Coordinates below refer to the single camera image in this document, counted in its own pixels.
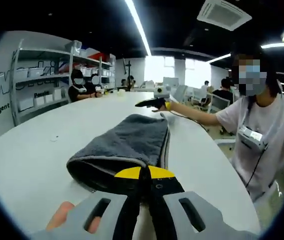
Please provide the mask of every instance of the gray towel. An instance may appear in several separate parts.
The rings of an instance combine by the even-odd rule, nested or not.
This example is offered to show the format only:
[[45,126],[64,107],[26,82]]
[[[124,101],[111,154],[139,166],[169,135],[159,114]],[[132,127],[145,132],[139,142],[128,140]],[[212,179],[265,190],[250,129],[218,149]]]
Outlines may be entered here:
[[89,181],[96,184],[99,182],[98,174],[113,176],[128,167],[163,166],[168,143],[165,118],[133,114],[78,151],[67,162],[67,168],[74,179],[86,185]]

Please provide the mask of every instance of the black shirt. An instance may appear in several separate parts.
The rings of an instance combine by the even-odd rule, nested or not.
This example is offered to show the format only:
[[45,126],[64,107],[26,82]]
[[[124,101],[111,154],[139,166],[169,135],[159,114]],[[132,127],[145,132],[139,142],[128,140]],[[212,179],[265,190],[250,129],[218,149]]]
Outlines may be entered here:
[[[82,85],[75,85],[77,88],[81,89],[83,88]],[[88,95],[88,94],[93,94],[96,92],[95,87],[99,86],[99,85],[94,85],[91,82],[87,82],[84,84],[84,87],[86,88],[86,92],[78,92],[78,90],[76,88],[74,88],[73,86],[70,86],[70,88],[68,89],[68,96],[70,97],[72,103],[76,102],[77,96],[78,95]]]
[[220,98],[230,100],[230,105],[233,103],[233,93],[227,90],[215,90],[212,94],[219,96]]

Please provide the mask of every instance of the table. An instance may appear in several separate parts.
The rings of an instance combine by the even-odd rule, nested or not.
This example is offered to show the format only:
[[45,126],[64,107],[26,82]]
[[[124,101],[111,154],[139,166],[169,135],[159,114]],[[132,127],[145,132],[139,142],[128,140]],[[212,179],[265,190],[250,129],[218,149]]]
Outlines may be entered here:
[[[94,137],[130,114],[160,118],[151,108],[134,107],[152,97],[150,92],[126,92],[123,96],[113,93],[78,101],[39,115],[2,135],[0,203],[16,224],[27,234],[42,230],[63,201],[78,204],[87,198],[90,193],[72,179],[66,162]],[[233,228],[259,233],[253,203],[213,139],[196,123],[165,114],[171,131],[168,168],[185,191],[196,192],[218,208]],[[142,226],[149,224],[143,220],[144,217],[139,218],[133,239],[137,239]]]

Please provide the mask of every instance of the black ceiling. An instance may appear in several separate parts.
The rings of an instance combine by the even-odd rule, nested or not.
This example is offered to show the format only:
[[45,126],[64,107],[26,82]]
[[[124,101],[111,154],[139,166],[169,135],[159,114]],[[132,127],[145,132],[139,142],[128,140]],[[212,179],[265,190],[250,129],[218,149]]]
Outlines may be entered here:
[[[197,21],[204,0],[133,0],[150,48],[174,48],[219,57],[229,53],[235,39],[253,37],[261,44],[280,42],[284,31],[284,0],[227,0],[252,16],[234,31]],[[146,51],[124,0],[89,0],[19,6],[8,11],[4,30],[28,30],[79,40],[117,58],[144,57]],[[267,50],[284,72],[284,48]],[[190,53],[152,51],[176,58],[211,58]],[[228,59],[213,63],[230,67]]]

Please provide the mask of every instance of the finger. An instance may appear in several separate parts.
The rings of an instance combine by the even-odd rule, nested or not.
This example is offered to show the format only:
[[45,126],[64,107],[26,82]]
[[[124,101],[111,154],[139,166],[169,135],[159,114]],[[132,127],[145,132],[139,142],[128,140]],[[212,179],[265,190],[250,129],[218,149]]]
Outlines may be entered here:
[[100,224],[100,221],[101,221],[101,217],[100,217],[100,216],[96,216],[96,217],[93,219],[93,221],[92,221],[92,223],[90,224],[90,226],[88,227],[88,230],[87,230],[87,231],[88,231],[90,234],[96,233],[97,228],[98,228],[98,225]]
[[74,207],[75,206],[68,201],[63,202],[47,224],[46,230],[49,231],[62,225],[66,221],[67,213]]

